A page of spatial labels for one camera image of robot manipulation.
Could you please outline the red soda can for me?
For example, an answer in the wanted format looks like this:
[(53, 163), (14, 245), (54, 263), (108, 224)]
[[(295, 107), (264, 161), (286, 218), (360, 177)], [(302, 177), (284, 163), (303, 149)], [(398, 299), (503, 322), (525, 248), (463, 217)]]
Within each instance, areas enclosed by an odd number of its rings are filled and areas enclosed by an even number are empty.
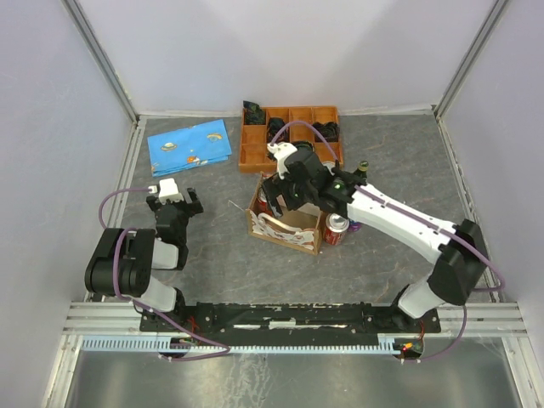
[(258, 210), (261, 213), (267, 213), (269, 211), (268, 200), (262, 189), (260, 189), (257, 194), (257, 205)]
[(348, 229), (349, 221), (346, 218), (338, 214), (331, 213), (326, 217), (323, 239), (329, 245), (338, 245), (342, 242)]

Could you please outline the canvas tote bag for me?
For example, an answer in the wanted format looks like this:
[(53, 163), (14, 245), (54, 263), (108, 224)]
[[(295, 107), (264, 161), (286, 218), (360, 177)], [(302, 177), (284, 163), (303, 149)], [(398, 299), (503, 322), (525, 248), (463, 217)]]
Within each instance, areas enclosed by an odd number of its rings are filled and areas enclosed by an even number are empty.
[(245, 210), (248, 234), (280, 246), (317, 255), (323, 239), (326, 215), (312, 204), (304, 204), (295, 211), (289, 211), (285, 207), (281, 218), (275, 218), (270, 210), (260, 212), (257, 194), (266, 176), (266, 173), (259, 174), (257, 187)]

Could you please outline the red soda can front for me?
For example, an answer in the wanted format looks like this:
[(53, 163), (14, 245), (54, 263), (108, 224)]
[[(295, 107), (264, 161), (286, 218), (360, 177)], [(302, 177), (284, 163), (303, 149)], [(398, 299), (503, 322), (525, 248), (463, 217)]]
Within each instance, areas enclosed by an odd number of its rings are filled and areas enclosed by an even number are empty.
[(329, 245), (338, 245), (342, 242), (348, 229), (349, 221), (346, 218), (338, 214), (331, 213), (326, 217), (323, 239)]

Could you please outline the green glass bottle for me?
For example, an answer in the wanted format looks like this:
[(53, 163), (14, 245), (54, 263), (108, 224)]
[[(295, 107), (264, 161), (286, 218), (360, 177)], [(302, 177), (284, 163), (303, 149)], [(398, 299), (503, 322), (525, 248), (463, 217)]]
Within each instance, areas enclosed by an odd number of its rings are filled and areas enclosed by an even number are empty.
[(357, 169), (354, 171), (354, 174), (362, 179), (367, 179), (368, 169), (369, 169), (369, 162), (360, 161), (357, 166)]

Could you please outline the purple soda can front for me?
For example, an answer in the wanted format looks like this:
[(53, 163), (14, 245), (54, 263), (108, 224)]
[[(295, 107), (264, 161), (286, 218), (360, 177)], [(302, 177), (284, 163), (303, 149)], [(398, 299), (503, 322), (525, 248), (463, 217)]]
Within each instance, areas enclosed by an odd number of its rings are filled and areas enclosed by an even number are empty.
[(350, 220), (349, 221), (349, 227), (348, 227), (348, 231), (349, 232), (357, 232), (361, 229), (362, 227), (362, 223), (360, 222), (356, 222), (354, 220)]

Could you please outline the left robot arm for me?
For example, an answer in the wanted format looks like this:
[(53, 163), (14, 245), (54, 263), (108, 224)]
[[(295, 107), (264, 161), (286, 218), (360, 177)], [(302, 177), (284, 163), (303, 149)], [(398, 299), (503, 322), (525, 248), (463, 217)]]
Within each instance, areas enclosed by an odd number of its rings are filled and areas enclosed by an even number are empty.
[(142, 308), (159, 312), (158, 320), (171, 332), (188, 321), (183, 293), (152, 276), (154, 269), (181, 270), (188, 258), (187, 227), (203, 212), (194, 188), (187, 196), (176, 191), (160, 197), (162, 189), (146, 197), (156, 221), (153, 229), (134, 229), (125, 235), (107, 228), (99, 239), (85, 271), (86, 289), (92, 294), (136, 301)]

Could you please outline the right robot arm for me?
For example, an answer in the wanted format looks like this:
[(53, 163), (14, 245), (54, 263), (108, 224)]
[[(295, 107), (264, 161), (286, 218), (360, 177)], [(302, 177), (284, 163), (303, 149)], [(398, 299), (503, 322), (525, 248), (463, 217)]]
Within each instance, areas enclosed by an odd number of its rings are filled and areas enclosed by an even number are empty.
[(263, 182), (269, 208), (276, 217), (284, 210), (311, 204), (322, 212), (368, 225), (418, 252), (432, 271), (404, 289), (390, 311), (391, 325), (410, 332), (430, 309), (464, 305), (489, 266), (478, 224), (458, 224), (432, 217), (383, 194), (366, 180), (366, 173), (328, 167), (312, 150), (290, 143), (268, 144), (276, 171)]

